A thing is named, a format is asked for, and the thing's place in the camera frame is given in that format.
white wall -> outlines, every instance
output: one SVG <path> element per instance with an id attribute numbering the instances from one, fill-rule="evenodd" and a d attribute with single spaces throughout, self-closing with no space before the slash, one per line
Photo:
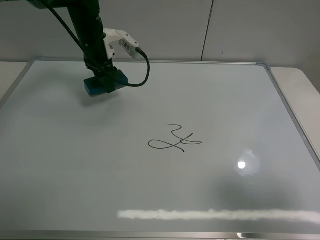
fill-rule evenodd
<path id="1" fill-rule="evenodd" d="M 200 61 L 212 0 L 100 0 L 106 28 L 126 30 L 150 59 Z M 66 9 L 58 9 L 72 26 Z M 320 0 L 215 0 L 203 61 L 298 67 L 320 91 Z M 119 58 L 127 58 L 119 49 Z M 0 60 L 82 57 L 48 10 L 0 3 Z"/>
<path id="2" fill-rule="evenodd" d="M 203 60 L 298 67 L 320 90 L 320 0 L 215 0 Z"/>
<path id="3" fill-rule="evenodd" d="M 201 59 L 212 0 L 100 0 L 105 28 L 125 30 L 150 59 Z M 69 26 L 66 9 L 57 10 Z M 0 59 L 82 57 L 55 17 L 24 1 L 0 3 Z M 124 50 L 117 51 L 127 58 Z"/>

aluminum whiteboard frame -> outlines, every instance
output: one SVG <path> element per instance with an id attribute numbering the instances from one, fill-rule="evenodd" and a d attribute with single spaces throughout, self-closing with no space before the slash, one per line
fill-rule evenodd
<path id="1" fill-rule="evenodd" d="M 34 57 L 23 69 L 18 78 L 0 99 L 0 111 L 8 98 L 14 92 L 26 73 L 36 61 L 63 61 L 63 62 L 83 62 L 80 58 L 47 58 Z M 116 63 L 136 63 L 144 61 L 120 60 Z M 288 114 L 290 115 L 297 131 L 299 132 L 305 146 L 320 171 L 320 159 L 307 138 L 296 115 L 291 109 L 285 95 L 281 91 L 276 78 L 270 67 L 265 63 L 255 62 L 199 62 L 199 61 L 150 61 L 150 63 L 165 64 L 215 64 L 215 65 L 253 65 L 262 66 L 267 72 L 277 93 L 279 94 Z M 264 240 L 320 240 L 320 234 L 289 234 L 289 233 L 244 233 L 244 232 L 126 232 L 126 231 L 43 231 L 43 230 L 0 230 L 0 240 L 104 240 L 104 239 L 264 239 Z"/>

whiteboard surface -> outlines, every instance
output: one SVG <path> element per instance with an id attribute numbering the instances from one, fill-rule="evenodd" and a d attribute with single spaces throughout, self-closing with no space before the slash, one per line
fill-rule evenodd
<path id="1" fill-rule="evenodd" d="M 145 76 L 143 63 L 116 66 Z M 36 61 L 0 110 L 1 230 L 320 234 L 297 219 L 118 216 L 320 212 L 319 170 L 262 66 L 152 63 L 145 86 L 95 98 L 91 76 Z M 202 144 L 151 148 L 179 143 L 170 125 Z"/>

scribble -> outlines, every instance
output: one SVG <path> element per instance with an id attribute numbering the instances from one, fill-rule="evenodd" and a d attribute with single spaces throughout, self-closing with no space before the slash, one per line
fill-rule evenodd
<path id="1" fill-rule="evenodd" d="M 202 141 L 190 141 L 190 140 L 187 140 L 187 139 L 189 139 L 189 138 L 193 135 L 193 133 L 191 133 L 189 136 L 187 136 L 187 137 L 185 137 L 185 138 L 181 138 L 181 137 L 175 135 L 174 132 L 182 129 L 182 126 L 181 126 L 181 125 L 169 124 L 169 126 L 179 127 L 179 128 L 177 128 L 177 129 L 171 131 L 171 133 L 172 133 L 173 136 L 175 136 L 176 138 L 180 139 L 179 142 L 176 143 L 176 144 L 171 144 L 171 143 L 168 143 L 168 142 L 166 142 L 166 141 L 153 139 L 153 140 L 150 140 L 150 141 L 148 142 L 148 145 L 149 145 L 151 148 L 153 148 L 153 149 L 170 149 L 170 148 L 177 148 L 177 149 L 180 149 L 182 152 L 185 152 L 185 150 L 183 150 L 181 147 L 178 147 L 177 145 L 179 145 L 179 144 L 184 144 L 184 145 L 198 145 L 198 144 L 202 144 Z M 169 146 L 166 146 L 166 147 L 155 147 L 155 146 L 152 146 L 152 145 L 150 144 L 151 142 L 160 142 L 160 143 L 167 144 L 167 145 L 169 145 Z"/>

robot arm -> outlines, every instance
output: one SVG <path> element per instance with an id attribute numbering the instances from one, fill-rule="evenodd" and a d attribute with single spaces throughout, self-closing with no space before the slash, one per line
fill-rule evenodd
<path id="1" fill-rule="evenodd" d="M 20 0 L 0 0 L 0 2 Z M 49 9 L 60 21 L 84 52 L 84 62 L 92 70 L 95 77 L 84 80 L 85 88 L 90 96 L 111 93 L 125 86 L 143 86 L 150 73 L 150 63 L 140 45 L 125 31 L 104 29 L 99 16 L 99 0 L 27 0 L 39 9 Z M 67 8 L 77 37 L 57 14 L 54 8 Z M 121 70 L 113 66 L 115 50 L 111 43 L 118 41 L 126 52 L 134 59 L 144 57 L 148 64 L 145 80 L 140 84 L 128 83 L 128 78 Z"/>

